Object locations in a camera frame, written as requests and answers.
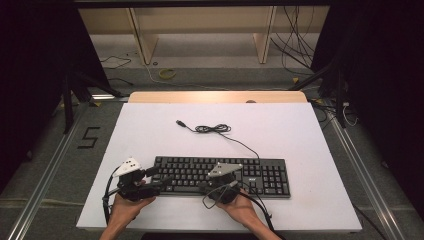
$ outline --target black tape marking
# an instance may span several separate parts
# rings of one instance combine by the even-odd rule
[[[93,142],[91,143],[91,145],[89,145],[89,146],[78,146],[78,149],[94,148],[94,145],[96,145],[98,137],[87,137],[88,132],[92,129],[100,129],[100,127],[88,127],[85,130],[84,137],[82,137],[82,140],[92,140]]]

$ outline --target keyboard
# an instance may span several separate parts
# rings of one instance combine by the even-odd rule
[[[253,197],[256,194],[261,199],[290,197],[284,159],[157,156],[155,166],[159,167],[159,174],[152,176],[152,182],[172,175],[171,184],[161,195],[204,195],[198,185],[210,181],[208,173],[218,162],[242,164],[243,167],[234,172],[234,177],[239,186]]]

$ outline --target table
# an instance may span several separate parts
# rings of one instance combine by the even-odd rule
[[[244,103],[247,100],[257,103]],[[254,157],[219,135],[199,136],[178,127],[177,119],[190,126],[224,122],[232,127],[232,138],[255,149],[261,157],[286,159],[292,197],[264,200],[277,231],[361,230],[311,105],[303,93],[284,91],[132,94],[118,118],[77,227],[99,230],[106,226],[101,198],[107,180],[130,156],[145,168],[153,166],[157,155]],[[159,196],[128,229],[246,232],[222,210],[206,209],[201,200]],[[260,210],[256,211],[264,221]]]

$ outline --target gray carpet floor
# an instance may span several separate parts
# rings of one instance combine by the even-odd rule
[[[293,74],[284,69],[175,69],[176,76],[172,80],[161,80],[159,69],[107,69],[109,78],[120,78],[130,81],[129,85],[121,80],[111,80],[111,85],[123,93],[134,91],[179,91],[179,90],[214,90],[225,88],[230,90],[249,89],[287,89],[293,85],[293,77],[304,78],[304,74]],[[317,85],[308,86],[307,97],[317,97]],[[93,94],[102,93],[91,89]],[[76,228],[76,222],[83,204],[97,174],[103,154],[112,135],[119,112],[123,106],[121,101],[101,101],[99,106],[92,105],[82,114],[81,121],[70,143],[63,161],[46,193],[46,196],[32,221],[25,239],[97,239],[100,232],[89,232]],[[323,112],[316,110],[317,121],[324,118]],[[329,120],[321,123],[323,134],[327,140],[331,154],[352,202],[358,206],[382,231],[384,231],[373,206],[368,199],[361,182],[348,160],[336,131]],[[98,137],[93,148],[80,149],[87,145],[83,139],[88,127],[96,127],[92,133]],[[40,136],[33,151],[31,161],[24,162],[0,195],[0,239],[6,239],[16,218],[25,206],[42,177],[44,169],[54,155],[64,130],[64,110],[59,105],[52,115],[51,121]],[[367,131],[361,124],[347,127],[362,160],[372,173],[379,190],[393,211],[406,239],[424,239],[424,224],[402,193],[390,170],[382,167],[381,157]],[[363,230],[354,234],[337,233],[296,233],[287,232],[287,239],[381,239],[376,230],[358,214]],[[142,233],[126,231],[120,239],[140,239]]]

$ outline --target spacebar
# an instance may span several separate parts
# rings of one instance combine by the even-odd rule
[[[186,192],[186,193],[198,193],[201,194],[199,187],[182,187],[182,186],[175,186],[174,192]]]

